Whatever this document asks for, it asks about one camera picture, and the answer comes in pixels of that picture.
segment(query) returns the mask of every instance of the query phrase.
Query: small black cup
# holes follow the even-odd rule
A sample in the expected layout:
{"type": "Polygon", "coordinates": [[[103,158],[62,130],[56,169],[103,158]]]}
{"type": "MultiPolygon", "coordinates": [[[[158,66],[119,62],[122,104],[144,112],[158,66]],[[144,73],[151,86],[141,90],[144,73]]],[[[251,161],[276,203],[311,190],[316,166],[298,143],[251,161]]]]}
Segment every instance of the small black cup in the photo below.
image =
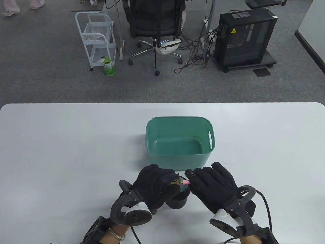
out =
{"type": "Polygon", "coordinates": [[[166,204],[168,207],[170,207],[171,209],[180,209],[182,207],[184,207],[187,198],[189,196],[190,190],[189,188],[185,189],[184,191],[180,191],[179,193],[177,193],[175,196],[169,198],[166,200],[166,204]]]}

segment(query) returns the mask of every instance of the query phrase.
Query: pink object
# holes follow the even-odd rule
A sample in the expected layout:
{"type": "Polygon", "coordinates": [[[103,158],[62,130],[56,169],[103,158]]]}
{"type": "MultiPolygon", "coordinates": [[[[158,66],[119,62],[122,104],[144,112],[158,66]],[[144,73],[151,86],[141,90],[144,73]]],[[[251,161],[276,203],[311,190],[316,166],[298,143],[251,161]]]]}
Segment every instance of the pink object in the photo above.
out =
{"type": "Polygon", "coordinates": [[[191,182],[189,180],[183,180],[182,185],[190,185],[190,184],[191,184],[191,182]]]}

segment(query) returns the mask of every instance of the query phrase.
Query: computer case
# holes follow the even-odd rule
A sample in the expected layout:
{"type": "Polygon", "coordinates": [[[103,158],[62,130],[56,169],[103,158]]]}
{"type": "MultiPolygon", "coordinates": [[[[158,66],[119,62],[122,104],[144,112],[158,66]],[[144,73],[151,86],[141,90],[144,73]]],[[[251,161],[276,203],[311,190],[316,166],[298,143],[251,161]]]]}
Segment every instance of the computer case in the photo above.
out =
{"type": "Polygon", "coordinates": [[[260,63],[276,22],[266,8],[220,15],[214,57],[222,69],[260,63]]]}

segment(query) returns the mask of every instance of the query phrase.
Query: chair base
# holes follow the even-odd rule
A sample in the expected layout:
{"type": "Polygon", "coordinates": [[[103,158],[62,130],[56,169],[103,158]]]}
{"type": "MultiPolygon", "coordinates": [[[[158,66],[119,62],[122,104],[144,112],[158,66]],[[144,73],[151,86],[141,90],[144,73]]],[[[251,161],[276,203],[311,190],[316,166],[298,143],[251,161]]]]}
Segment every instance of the chair base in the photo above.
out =
{"type": "MultiPolygon", "coordinates": [[[[129,65],[133,64],[131,58],[134,58],[136,56],[139,56],[139,55],[141,55],[141,54],[143,54],[143,53],[145,53],[145,52],[147,52],[149,50],[153,50],[153,54],[154,54],[154,57],[155,57],[155,65],[154,65],[154,67],[155,67],[155,76],[159,76],[160,75],[160,71],[157,70],[157,63],[156,63],[156,40],[153,39],[152,41],[153,41],[153,43],[139,40],[139,42],[137,43],[137,47],[141,47],[141,43],[144,43],[144,44],[148,45],[149,48],[147,48],[145,50],[142,50],[140,52],[137,52],[137,53],[129,56],[129,65]]],[[[160,44],[164,44],[165,42],[168,42],[168,41],[170,41],[170,39],[164,40],[160,44]]],[[[170,54],[179,57],[178,63],[183,63],[182,55],[177,54],[177,53],[174,53],[174,52],[172,52],[170,54]]]]}

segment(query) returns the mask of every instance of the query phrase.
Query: black glove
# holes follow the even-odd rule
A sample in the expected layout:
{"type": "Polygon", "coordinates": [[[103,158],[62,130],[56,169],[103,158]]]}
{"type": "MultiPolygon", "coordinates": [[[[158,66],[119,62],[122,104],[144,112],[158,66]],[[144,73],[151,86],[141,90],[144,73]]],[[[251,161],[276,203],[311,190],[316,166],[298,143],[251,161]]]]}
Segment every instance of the black glove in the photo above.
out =
{"type": "MultiPolygon", "coordinates": [[[[214,162],[212,168],[195,169],[190,179],[189,189],[214,214],[224,208],[224,204],[233,196],[242,198],[234,178],[220,163],[214,162]]],[[[252,217],[255,212],[255,203],[249,201],[245,210],[252,217]]]]}
{"type": "Polygon", "coordinates": [[[132,189],[136,189],[144,198],[149,210],[160,208],[164,202],[179,192],[178,185],[170,183],[179,179],[179,174],[173,169],[162,169],[156,164],[143,168],[132,189]]]}

